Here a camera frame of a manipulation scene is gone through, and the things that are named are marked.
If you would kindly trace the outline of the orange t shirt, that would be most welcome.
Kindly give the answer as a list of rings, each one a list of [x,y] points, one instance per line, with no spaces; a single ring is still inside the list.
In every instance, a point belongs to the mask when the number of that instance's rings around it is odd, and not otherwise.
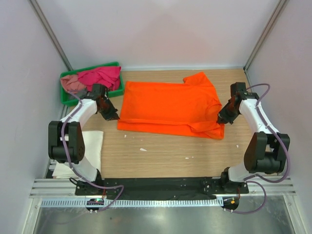
[[[222,104],[203,73],[182,83],[128,81],[117,129],[222,140]]]

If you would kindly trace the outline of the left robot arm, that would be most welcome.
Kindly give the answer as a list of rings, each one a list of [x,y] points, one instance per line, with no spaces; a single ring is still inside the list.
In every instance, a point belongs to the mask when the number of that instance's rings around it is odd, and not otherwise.
[[[69,167],[82,182],[87,183],[86,189],[91,194],[98,195],[105,187],[99,170],[85,156],[82,128],[95,114],[101,114],[106,121],[119,120],[119,116],[105,85],[94,84],[83,98],[73,93],[70,95],[78,99],[78,105],[64,118],[49,123],[48,155]]]

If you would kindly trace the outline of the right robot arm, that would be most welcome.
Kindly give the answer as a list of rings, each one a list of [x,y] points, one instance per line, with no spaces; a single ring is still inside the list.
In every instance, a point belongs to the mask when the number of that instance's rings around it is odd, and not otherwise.
[[[290,170],[290,137],[280,133],[266,116],[262,97],[251,92],[244,82],[230,86],[231,98],[219,111],[218,124],[233,124],[242,115],[253,136],[244,154],[243,162],[226,168],[221,173],[220,188],[231,193],[247,180],[258,177],[268,183],[280,183]]]

